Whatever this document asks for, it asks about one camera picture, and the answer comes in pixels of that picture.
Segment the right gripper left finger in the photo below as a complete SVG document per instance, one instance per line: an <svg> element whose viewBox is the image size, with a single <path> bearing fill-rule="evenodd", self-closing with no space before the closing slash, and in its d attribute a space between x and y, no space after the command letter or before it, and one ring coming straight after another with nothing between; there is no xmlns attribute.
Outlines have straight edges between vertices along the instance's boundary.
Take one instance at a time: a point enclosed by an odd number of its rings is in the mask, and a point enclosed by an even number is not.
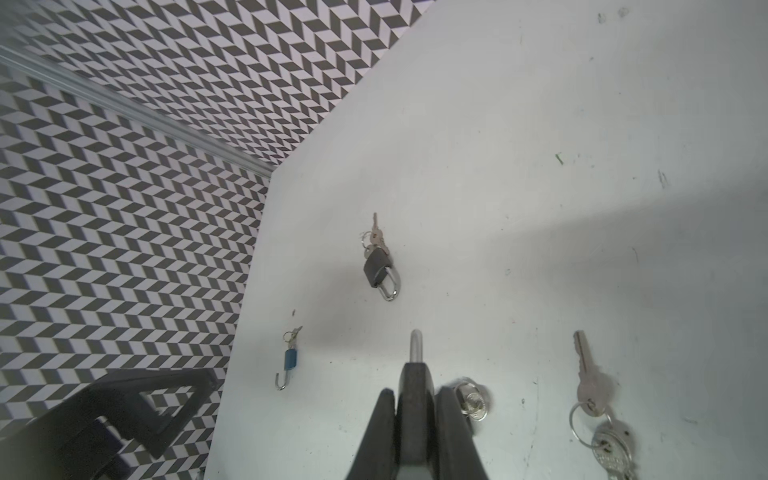
<svg viewBox="0 0 768 480"><path fill-rule="evenodd" d="M347 480L390 480L395 477L395 395L383 389L353 459Z"/></svg>

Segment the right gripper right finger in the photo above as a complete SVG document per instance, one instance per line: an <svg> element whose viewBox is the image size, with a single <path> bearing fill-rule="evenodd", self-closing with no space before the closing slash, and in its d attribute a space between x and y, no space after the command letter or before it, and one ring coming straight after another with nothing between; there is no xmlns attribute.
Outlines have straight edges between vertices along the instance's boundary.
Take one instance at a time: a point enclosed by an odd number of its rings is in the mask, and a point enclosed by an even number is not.
<svg viewBox="0 0 768 480"><path fill-rule="evenodd" d="M435 397L435 408L438 478L488 480L454 391L442 387Z"/></svg>

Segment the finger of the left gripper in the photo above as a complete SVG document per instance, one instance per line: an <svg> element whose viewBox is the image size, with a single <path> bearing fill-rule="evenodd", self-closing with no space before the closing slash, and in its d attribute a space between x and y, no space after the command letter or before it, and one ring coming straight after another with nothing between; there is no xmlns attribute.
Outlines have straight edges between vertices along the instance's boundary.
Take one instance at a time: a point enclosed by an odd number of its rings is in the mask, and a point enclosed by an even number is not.
<svg viewBox="0 0 768 480"><path fill-rule="evenodd" d="M159 413L146 392L188 387L175 414ZM123 440L161 457L219 388L210 368L111 372L1 441L3 479L127 479Z"/></svg>

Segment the silver key set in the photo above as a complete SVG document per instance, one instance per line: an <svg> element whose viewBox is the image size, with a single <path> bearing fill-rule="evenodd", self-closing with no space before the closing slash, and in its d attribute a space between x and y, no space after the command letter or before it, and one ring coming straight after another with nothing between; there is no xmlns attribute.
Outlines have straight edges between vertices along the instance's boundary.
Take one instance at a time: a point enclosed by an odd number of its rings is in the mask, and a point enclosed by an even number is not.
<svg viewBox="0 0 768 480"><path fill-rule="evenodd" d="M620 430L614 421L609 407L609 389L601 377L601 372L591 358L586 334L577 330L573 341L579 362L579 383L577 386L577 401L571 407L568 422L571 434L579 444L593 454L598 465L605 471L608 479L636 479L629 432ZM581 410L592 419L603 419L589 441L585 440L575 427L574 418Z"/></svg>

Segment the blue padlock with keys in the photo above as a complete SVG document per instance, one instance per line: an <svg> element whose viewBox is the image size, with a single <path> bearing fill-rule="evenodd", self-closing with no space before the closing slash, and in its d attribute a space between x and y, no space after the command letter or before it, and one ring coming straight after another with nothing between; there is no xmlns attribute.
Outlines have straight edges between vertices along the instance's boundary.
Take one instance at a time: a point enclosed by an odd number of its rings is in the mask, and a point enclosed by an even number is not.
<svg viewBox="0 0 768 480"><path fill-rule="evenodd" d="M278 391L283 391L289 385L291 372L298 363L297 339L303 329L302 326L287 331L283 335L283 341L286 344L286 350L283 358L282 372L275 375L275 387Z"/></svg>

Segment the black padlock top with keys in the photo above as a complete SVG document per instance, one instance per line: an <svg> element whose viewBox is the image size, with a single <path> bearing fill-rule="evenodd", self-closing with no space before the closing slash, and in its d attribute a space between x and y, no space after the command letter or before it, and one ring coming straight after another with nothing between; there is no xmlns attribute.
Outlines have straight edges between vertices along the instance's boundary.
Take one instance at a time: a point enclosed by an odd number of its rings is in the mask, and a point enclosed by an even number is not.
<svg viewBox="0 0 768 480"><path fill-rule="evenodd" d="M361 234L360 241L365 258L363 272L369 286L378 290L385 301L394 301L400 293L401 281L376 212L372 216L372 227Z"/></svg>

